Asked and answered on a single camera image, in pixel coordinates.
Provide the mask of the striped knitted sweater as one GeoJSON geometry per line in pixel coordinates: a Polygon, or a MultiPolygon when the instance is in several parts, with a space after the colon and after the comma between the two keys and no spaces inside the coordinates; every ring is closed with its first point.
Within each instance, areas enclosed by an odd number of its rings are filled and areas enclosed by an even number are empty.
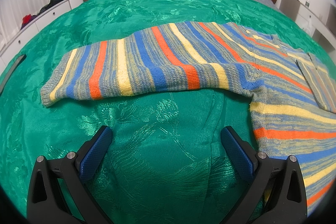
{"type": "Polygon", "coordinates": [[[258,145],[300,164],[312,212],[335,180],[335,80],[312,53],[235,23],[168,23],[66,53],[42,104],[225,89],[251,98],[258,145]]]}

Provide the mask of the dark clothes on cabinet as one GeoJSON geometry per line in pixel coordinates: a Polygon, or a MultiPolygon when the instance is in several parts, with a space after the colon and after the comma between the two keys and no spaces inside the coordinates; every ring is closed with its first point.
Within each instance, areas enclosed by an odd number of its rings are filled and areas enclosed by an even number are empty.
{"type": "Polygon", "coordinates": [[[50,2],[49,2],[47,5],[43,6],[43,7],[39,10],[38,15],[40,15],[40,14],[46,12],[46,11],[49,10],[51,7],[54,7],[55,5],[57,5],[58,3],[62,2],[62,1],[64,1],[64,0],[50,0],[50,2]]]}

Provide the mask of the green floral bedspread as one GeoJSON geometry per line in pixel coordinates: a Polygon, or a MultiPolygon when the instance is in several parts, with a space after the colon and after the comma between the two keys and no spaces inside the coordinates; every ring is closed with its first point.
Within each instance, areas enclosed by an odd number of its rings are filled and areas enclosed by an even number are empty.
{"type": "Polygon", "coordinates": [[[251,98],[219,88],[42,104],[62,57],[93,43],[168,23],[235,23],[314,54],[328,54],[282,13],[252,0],[89,0],[43,28],[21,50],[1,95],[1,187],[26,212],[38,156],[64,157],[103,125],[113,141],[88,189],[115,223],[218,223],[246,188],[221,144],[231,126],[255,149],[251,98]]]}

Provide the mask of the black flat bar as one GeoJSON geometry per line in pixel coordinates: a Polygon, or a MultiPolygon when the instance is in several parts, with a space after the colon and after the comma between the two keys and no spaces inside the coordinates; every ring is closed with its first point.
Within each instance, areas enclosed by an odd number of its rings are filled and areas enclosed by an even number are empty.
{"type": "Polygon", "coordinates": [[[0,85],[0,95],[2,95],[3,90],[8,82],[8,80],[10,79],[11,75],[14,73],[14,71],[17,69],[17,67],[26,59],[27,55],[20,55],[19,57],[17,57],[17,59],[15,60],[15,62],[13,63],[13,65],[10,67],[9,71],[6,73],[4,79],[1,82],[0,85]]]}

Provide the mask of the white bedside shelf unit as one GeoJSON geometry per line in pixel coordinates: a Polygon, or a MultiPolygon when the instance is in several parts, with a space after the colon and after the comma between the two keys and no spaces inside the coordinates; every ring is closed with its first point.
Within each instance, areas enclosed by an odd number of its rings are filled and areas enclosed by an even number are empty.
{"type": "Polygon", "coordinates": [[[279,10],[313,38],[335,59],[335,34],[299,0],[281,0],[279,10]]]}

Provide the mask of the white drawer cabinet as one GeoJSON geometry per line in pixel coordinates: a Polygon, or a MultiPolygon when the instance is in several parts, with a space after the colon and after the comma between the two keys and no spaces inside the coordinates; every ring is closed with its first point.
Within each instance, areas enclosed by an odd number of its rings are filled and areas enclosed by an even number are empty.
{"type": "Polygon", "coordinates": [[[59,16],[70,11],[70,0],[63,0],[44,13],[37,16],[27,26],[20,30],[9,42],[1,46],[1,72],[17,53],[43,28],[57,19],[59,16]]]}

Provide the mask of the red cloth on cabinet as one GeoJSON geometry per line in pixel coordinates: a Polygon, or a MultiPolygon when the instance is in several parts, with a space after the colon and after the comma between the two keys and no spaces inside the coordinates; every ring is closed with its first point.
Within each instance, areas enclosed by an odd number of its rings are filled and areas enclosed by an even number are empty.
{"type": "Polygon", "coordinates": [[[21,30],[27,26],[32,20],[34,20],[37,17],[37,15],[26,15],[22,19],[22,24],[21,24],[21,30]]]}

